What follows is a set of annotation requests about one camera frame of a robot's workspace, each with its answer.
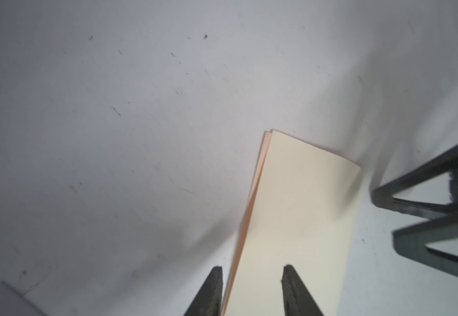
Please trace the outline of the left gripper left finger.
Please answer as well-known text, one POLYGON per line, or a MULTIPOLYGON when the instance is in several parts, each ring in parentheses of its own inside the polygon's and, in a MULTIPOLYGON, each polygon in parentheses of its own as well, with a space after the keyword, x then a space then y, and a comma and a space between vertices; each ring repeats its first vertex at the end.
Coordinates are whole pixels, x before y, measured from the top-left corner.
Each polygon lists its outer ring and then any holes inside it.
POLYGON ((221 266, 210 271, 185 316, 219 316, 222 310, 223 272, 221 266))

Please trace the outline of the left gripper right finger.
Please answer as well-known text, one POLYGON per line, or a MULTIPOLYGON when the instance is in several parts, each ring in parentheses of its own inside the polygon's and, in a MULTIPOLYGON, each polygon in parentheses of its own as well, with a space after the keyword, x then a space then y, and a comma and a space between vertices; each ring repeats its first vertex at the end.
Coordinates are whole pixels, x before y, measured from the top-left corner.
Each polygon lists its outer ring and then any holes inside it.
POLYGON ((324 315, 292 265, 284 267, 282 293, 285 316, 324 315))

